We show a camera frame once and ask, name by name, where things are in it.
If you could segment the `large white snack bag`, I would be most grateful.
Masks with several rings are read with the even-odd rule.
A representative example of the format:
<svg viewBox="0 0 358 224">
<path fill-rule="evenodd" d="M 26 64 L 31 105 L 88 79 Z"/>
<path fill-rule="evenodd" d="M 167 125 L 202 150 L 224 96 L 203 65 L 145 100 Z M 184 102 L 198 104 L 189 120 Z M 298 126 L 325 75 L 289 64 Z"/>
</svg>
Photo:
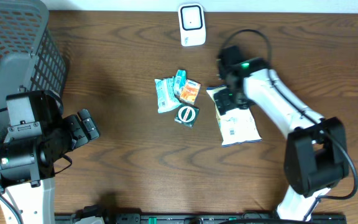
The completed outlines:
<svg viewBox="0 0 358 224">
<path fill-rule="evenodd" d="M 254 117 L 250 109 L 234 108 L 221 115 L 215 103 L 216 119 L 223 139 L 222 147 L 229 147 L 245 142 L 260 142 Z"/>
</svg>

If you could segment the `orange tissue pack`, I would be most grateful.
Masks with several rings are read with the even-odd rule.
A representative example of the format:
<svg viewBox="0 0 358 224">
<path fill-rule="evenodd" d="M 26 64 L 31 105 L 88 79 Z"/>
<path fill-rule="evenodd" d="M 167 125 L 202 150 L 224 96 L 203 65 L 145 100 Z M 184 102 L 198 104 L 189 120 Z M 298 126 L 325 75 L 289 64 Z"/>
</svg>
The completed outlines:
<svg viewBox="0 0 358 224">
<path fill-rule="evenodd" d="M 193 80 L 187 80 L 180 94 L 180 99 L 188 104 L 195 104 L 201 84 Z"/>
</svg>

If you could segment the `small teal tissue pack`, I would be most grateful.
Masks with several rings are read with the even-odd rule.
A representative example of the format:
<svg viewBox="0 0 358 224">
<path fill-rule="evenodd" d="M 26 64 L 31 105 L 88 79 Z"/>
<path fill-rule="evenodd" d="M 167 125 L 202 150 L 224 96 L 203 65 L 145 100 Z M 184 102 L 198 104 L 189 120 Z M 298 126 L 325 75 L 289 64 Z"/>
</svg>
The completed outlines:
<svg viewBox="0 0 358 224">
<path fill-rule="evenodd" d="M 173 93 L 175 96 L 181 95 L 185 83 L 186 83 L 186 71 L 178 70 L 173 81 Z"/>
</svg>

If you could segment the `grey plastic mesh basket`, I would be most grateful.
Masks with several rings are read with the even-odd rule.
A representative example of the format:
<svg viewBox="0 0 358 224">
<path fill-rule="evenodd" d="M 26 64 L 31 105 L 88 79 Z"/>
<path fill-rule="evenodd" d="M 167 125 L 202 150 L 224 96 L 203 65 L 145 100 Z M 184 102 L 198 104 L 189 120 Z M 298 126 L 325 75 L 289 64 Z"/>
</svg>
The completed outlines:
<svg viewBox="0 0 358 224">
<path fill-rule="evenodd" d="M 34 90 L 62 95 L 68 66 L 38 0 L 0 0 L 0 136 L 9 124 L 6 96 Z"/>
</svg>

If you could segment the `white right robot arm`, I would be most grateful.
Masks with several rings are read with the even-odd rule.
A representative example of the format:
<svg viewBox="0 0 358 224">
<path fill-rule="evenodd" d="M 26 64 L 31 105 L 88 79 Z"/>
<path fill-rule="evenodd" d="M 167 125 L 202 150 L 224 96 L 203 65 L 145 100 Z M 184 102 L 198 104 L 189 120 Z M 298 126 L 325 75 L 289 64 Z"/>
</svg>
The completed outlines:
<svg viewBox="0 0 358 224">
<path fill-rule="evenodd" d="M 218 69 L 226 83 L 226 89 L 214 95 L 219 113 L 244 111 L 255 104 L 287 141 L 283 169 L 289 187 L 276 216 L 310 221 L 320 201 L 354 170 L 344 125 L 337 117 L 326 119 L 305 105 L 262 58 L 221 54 Z"/>
</svg>

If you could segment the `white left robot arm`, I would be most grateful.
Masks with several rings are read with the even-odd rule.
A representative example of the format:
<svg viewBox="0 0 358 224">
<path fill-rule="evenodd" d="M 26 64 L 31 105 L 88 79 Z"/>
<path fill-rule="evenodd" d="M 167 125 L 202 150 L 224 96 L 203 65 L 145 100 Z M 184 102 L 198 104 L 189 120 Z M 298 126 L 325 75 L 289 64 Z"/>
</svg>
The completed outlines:
<svg viewBox="0 0 358 224">
<path fill-rule="evenodd" d="M 62 118 L 31 117 L 8 128 L 0 144 L 0 206 L 6 223 L 55 223 L 54 163 L 99 138 L 86 109 Z"/>
</svg>

